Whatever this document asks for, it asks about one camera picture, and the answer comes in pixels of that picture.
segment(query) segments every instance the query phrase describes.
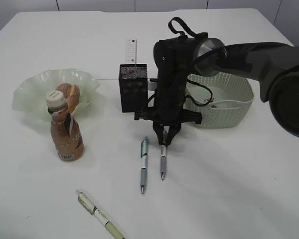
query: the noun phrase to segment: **green glass bowl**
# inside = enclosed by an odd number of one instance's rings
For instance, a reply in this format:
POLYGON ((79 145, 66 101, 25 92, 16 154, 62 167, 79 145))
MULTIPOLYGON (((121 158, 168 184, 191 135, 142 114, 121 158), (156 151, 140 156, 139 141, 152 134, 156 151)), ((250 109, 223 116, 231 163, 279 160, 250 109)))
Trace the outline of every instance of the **green glass bowl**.
POLYGON ((89 73, 77 69, 48 70, 26 79, 13 93, 12 109, 22 111, 36 119, 49 121, 45 94, 62 83, 75 84, 80 88, 79 104, 72 115, 84 112, 91 104, 93 94, 100 83, 89 73))

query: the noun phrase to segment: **woven basket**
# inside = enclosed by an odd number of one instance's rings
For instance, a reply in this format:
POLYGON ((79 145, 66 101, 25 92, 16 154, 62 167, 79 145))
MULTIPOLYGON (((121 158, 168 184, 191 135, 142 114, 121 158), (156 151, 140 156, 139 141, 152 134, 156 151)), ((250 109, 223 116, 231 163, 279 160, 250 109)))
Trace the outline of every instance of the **woven basket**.
MULTIPOLYGON (((213 92, 213 102, 205 107, 198 107, 190 99, 186 99, 186 109, 202 114, 202 122, 197 125, 199 127, 236 126, 245 117, 253 102, 254 93, 246 78, 222 72, 214 77, 189 75, 188 78, 209 87, 213 92)), ((200 104, 210 98, 207 90, 190 83, 186 85, 186 94, 191 95, 200 104)))

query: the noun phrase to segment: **gray pen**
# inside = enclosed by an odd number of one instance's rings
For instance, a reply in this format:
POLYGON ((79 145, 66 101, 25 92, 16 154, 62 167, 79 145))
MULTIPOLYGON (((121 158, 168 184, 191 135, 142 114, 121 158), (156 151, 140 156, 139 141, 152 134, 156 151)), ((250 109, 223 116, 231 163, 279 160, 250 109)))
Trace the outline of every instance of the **gray pen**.
POLYGON ((149 138, 146 136, 141 143, 141 158, 142 158, 142 169, 141 169, 141 192, 144 194, 146 189, 147 170, 148 170, 148 151, 149 151, 149 138))
POLYGON ((162 143, 161 149, 160 149, 160 176, 161 176, 162 180, 165 179, 165 175, 166 175, 166 156, 167 156, 166 137, 167 137, 167 132, 164 129, 163 143, 162 143))

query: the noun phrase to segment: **black mesh container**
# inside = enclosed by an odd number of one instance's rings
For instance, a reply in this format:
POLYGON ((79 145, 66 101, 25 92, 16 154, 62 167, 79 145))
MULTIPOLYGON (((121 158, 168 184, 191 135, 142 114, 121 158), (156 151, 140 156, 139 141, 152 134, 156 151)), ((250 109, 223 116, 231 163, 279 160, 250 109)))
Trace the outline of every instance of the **black mesh container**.
POLYGON ((122 112, 134 112, 141 109, 148 100, 147 65, 120 65, 119 84, 122 112))

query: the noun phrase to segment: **bread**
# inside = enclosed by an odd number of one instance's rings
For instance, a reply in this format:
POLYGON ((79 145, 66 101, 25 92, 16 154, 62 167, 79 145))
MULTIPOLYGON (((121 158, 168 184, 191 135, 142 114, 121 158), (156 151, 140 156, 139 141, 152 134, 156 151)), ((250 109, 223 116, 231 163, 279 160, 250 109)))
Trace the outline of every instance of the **bread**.
POLYGON ((69 112, 72 113, 80 100, 80 88, 77 85, 63 83, 56 88, 64 94, 64 98, 69 107, 69 112))

